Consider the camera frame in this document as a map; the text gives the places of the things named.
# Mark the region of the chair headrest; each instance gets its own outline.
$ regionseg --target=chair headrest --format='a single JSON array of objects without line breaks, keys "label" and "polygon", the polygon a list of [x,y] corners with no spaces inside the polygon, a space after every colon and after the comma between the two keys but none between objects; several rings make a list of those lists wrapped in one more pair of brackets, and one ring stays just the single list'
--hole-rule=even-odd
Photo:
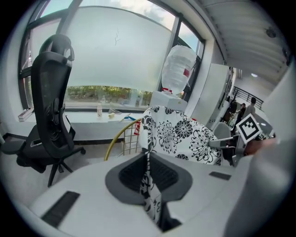
[{"label": "chair headrest", "polygon": [[55,34],[50,36],[42,44],[39,54],[42,52],[51,51],[64,56],[68,50],[70,50],[70,56],[68,57],[68,60],[74,61],[74,51],[71,46],[71,40],[65,35]]}]

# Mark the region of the black slot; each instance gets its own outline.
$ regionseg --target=black slot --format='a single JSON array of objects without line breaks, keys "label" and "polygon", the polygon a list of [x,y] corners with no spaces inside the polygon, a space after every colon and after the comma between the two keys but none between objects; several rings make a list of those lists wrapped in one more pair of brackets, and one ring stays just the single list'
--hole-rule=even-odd
[{"label": "black slot", "polygon": [[67,191],[43,216],[44,220],[49,225],[57,228],[65,218],[71,207],[74,205],[79,193]]},{"label": "black slot", "polygon": [[209,175],[216,177],[218,179],[222,179],[222,180],[229,180],[231,178],[231,175],[223,174],[223,173],[215,172],[215,171],[209,173]]}]

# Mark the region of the water bottle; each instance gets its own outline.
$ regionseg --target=water bottle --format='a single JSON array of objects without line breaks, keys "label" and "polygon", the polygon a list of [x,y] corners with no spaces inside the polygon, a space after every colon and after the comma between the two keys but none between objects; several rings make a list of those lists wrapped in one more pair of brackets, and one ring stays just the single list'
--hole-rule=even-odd
[{"label": "water bottle", "polygon": [[103,109],[102,109],[101,103],[98,103],[98,106],[97,106],[97,115],[98,115],[98,118],[99,119],[101,119],[102,116],[103,116]]},{"label": "water bottle", "polygon": [[162,69],[162,87],[171,90],[172,94],[181,93],[193,72],[196,57],[192,49],[181,45],[174,46]]}]

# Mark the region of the black and white floral cloth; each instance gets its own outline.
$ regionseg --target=black and white floral cloth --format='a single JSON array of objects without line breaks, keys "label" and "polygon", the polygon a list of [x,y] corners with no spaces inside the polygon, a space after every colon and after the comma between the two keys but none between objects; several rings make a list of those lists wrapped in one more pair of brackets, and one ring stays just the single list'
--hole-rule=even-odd
[{"label": "black and white floral cloth", "polygon": [[208,146],[216,140],[213,132],[183,113],[162,106],[149,108],[143,114],[139,143],[149,152],[159,152],[188,161],[216,164],[220,150]]},{"label": "black and white floral cloth", "polygon": [[161,193],[151,177],[150,152],[169,155],[172,159],[220,165],[222,152],[208,145],[216,139],[203,124],[173,109],[155,106],[144,112],[139,144],[146,151],[147,168],[141,194],[145,198],[145,210],[156,224],[160,221]]}]

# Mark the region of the railing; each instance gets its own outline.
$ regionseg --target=railing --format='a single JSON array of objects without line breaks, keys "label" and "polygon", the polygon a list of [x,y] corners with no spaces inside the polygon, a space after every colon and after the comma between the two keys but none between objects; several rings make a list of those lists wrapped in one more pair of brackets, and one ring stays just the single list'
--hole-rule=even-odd
[{"label": "railing", "polygon": [[261,100],[258,97],[250,94],[249,92],[244,91],[242,89],[239,89],[237,87],[234,87],[233,95],[236,95],[236,97],[240,97],[240,98],[242,98],[243,100],[245,100],[246,102],[249,102],[249,103],[251,103],[251,98],[252,97],[255,97],[256,98],[255,107],[257,107],[258,109],[261,110],[261,106],[263,104],[263,100]]}]

